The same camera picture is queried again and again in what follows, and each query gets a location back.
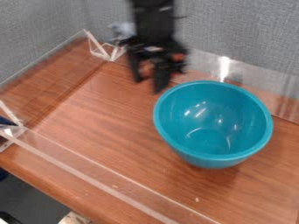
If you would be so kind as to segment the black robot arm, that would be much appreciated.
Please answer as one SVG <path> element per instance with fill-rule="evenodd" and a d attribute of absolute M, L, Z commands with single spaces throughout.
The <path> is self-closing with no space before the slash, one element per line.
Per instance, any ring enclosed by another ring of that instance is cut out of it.
<path fill-rule="evenodd" d="M 174 0 L 128 0 L 134 34 L 126 40 L 126 55 L 134 82 L 153 79 L 153 92 L 161 92 L 173 74 L 186 66 L 186 47 L 174 39 Z"/>

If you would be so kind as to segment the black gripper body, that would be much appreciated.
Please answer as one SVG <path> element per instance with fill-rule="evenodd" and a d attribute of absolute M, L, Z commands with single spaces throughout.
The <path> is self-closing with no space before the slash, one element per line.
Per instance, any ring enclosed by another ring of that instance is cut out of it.
<path fill-rule="evenodd" d="M 181 73 L 186 49 L 173 39 L 173 13 L 170 11 L 136 11 L 136 34 L 126 40 L 126 53 L 142 61 L 162 60 L 170 64 L 172 74 Z"/>

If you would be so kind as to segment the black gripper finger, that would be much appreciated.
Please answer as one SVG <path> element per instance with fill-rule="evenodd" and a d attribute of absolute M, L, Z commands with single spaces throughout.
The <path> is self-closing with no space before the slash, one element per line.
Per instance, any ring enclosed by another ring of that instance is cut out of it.
<path fill-rule="evenodd" d="M 153 92 L 160 93 L 169 84 L 172 75 L 170 64 L 162 60 L 153 63 Z"/>
<path fill-rule="evenodd" d="M 129 61 L 129 66 L 130 66 L 134 82 L 141 82 L 144 80 L 141 72 L 140 72 L 141 60 L 137 58 L 136 55 L 129 54 L 128 61 Z"/>

